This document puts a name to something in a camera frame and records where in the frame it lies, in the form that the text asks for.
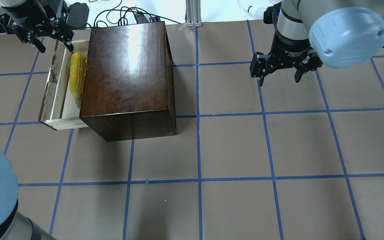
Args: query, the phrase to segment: dark brown wooden cabinet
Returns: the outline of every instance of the dark brown wooden cabinet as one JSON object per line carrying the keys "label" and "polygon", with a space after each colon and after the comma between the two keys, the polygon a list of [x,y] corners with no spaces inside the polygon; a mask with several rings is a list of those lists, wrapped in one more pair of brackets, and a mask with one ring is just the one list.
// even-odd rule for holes
{"label": "dark brown wooden cabinet", "polygon": [[107,141],[176,134],[164,22],[91,30],[79,119]]}

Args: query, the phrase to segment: black cable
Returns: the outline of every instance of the black cable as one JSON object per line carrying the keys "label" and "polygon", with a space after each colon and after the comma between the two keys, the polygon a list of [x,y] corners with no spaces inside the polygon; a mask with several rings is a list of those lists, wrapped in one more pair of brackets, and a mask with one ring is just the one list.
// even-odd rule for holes
{"label": "black cable", "polygon": [[104,12],[111,12],[111,11],[119,11],[121,12],[122,10],[119,10],[119,9],[107,9],[107,10],[103,10],[101,11],[97,16],[96,18],[94,19],[94,23],[93,23],[93,26],[96,26],[96,21],[97,21],[97,18]]}
{"label": "black cable", "polygon": [[67,21],[67,17],[68,17],[68,15],[69,15],[69,12],[70,12],[70,8],[67,8],[66,16],[64,17],[65,21]]}
{"label": "black cable", "polygon": [[102,23],[104,23],[106,26],[108,26],[108,24],[107,24],[105,21],[98,20],[98,21],[96,22],[96,26],[97,26],[97,27],[99,26],[99,22],[102,22]]}
{"label": "black cable", "polygon": [[[142,11],[143,14],[147,14],[147,15],[150,17],[149,20],[150,20],[151,22],[154,21],[154,19],[152,18],[152,17],[154,16],[154,17],[159,17],[159,18],[162,18],[162,19],[166,19],[166,20],[172,21],[172,22],[174,22],[174,23],[181,24],[181,23],[179,23],[179,22],[177,22],[177,21],[174,21],[174,20],[172,20],[172,19],[165,18],[165,17],[161,17],[161,16],[159,16],[159,15],[149,13],[149,12],[147,12],[146,10],[144,10],[144,9],[142,9],[142,8],[138,8],[138,7],[126,7],[126,6],[122,6],[121,9],[115,9],[115,8],[119,7],[119,6],[121,5],[121,3],[122,3],[122,0],[121,0],[121,2],[120,2],[116,7],[112,8],[112,9],[107,9],[107,10],[103,10],[103,11],[101,11],[101,12],[96,16],[96,18],[94,19],[93,27],[98,27],[98,26],[97,26],[97,23],[98,23],[98,22],[103,22],[103,23],[105,23],[105,24],[108,26],[108,24],[107,24],[105,21],[102,21],[102,20],[97,21],[97,18],[98,18],[102,13],[104,13],[104,12],[108,12],[107,15],[106,15],[106,20],[108,20],[109,23],[111,23],[111,24],[117,24],[118,26],[120,26],[120,25],[128,25],[128,19],[127,19],[127,17],[126,17],[127,12],[132,12],[132,13],[134,14],[134,13],[139,13],[139,10]],[[108,19],[108,15],[109,15],[112,11],[119,11],[119,20],[118,20],[116,23],[113,23],[113,22],[111,22],[111,21]]]}
{"label": "black cable", "polygon": [[155,16],[155,17],[159,17],[159,18],[163,18],[163,19],[166,19],[166,20],[172,21],[173,23],[182,24],[182,23],[179,23],[179,22],[177,22],[177,21],[171,20],[171,19],[169,19],[169,18],[161,17],[161,16],[158,16],[158,15],[155,15],[155,14],[151,14],[151,13],[150,13],[149,15],[152,15],[152,16]]}
{"label": "black cable", "polygon": [[0,25],[1,25],[1,27],[3,27],[4,32],[8,33],[7,29],[5,28],[5,26],[1,22],[0,22]]}
{"label": "black cable", "polygon": [[[116,7],[112,8],[112,10],[115,10],[117,7],[121,6],[121,4],[122,4],[122,0],[119,2],[118,5],[116,5]],[[113,23],[113,22],[111,22],[111,21],[108,19],[108,16],[109,16],[110,13],[111,13],[111,11],[109,11],[108,14],[106,14],[106,20],[108,20],[108,22],[111,23],[111,24],[118,24],[118,25],[119,25],[119,20],[118,20],[116,23]]]}
{"label": "black cable", "polygon": [[150,19],[152,19],[152,16],[145,10],[145,9],[141,9],[141,8],[138,8],[138,7],[130,7],[130,8],[128,8],[126,11],[125,11],[125,13],[124,13],[124,17],[125,17],[125,15],[127,14],[127,12],[133,12],[132,10],[136,10],[137,12],[139,12],[138,10],[140,10],[140,11],[143,11],[145,14],[147,14],[147,15],[149,15],[149,17],[150,17]]}
{"label": "black cable", "polygon": [[77,28],[71,28],[71,30],[83,30],[83,29],[93,29],[93,28],[99,28],[98,26],[91,26],[91,24],[89,24],[89,23],[86,23],[86,24],[84,24],[82,27],[77,27]]}

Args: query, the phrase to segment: brown paper floor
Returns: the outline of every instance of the brown paper floor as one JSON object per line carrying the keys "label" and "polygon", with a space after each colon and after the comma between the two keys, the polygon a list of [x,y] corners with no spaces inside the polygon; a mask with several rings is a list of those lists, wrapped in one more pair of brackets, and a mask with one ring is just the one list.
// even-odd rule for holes
{"label": "brown paper floor", "polygon": [[111,143],[37,122],[53,52],[0,35],[0,150],[20,212],[59,240],[384,239],[384,49],[259,88],[248,68],[273,26],[167,32],[179,135]]}

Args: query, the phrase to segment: yellow corn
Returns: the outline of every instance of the yellow corn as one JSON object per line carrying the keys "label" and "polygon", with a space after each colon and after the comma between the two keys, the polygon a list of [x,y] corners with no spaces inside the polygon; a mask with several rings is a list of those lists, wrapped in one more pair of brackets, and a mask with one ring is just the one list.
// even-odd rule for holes
{"label": "yellow corn", "polygon": [[76,100],[81,99],[85,77],[85,57],[81,53],[73,53],[70,57],[69,88]]}

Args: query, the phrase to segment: open drawer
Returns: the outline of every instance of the open drawer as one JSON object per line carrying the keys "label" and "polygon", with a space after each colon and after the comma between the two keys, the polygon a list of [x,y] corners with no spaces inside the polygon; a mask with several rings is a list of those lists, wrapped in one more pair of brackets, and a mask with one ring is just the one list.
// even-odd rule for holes
{"label": "open drawer", "polygon": [[[81,53],[87,60],[88,40],[72,41],[74,53]],[[79,119],[81,100],[75,100],[69,89],[69,52],[57,41],[42,99],[38,121],[55,130],[88,127]]]}

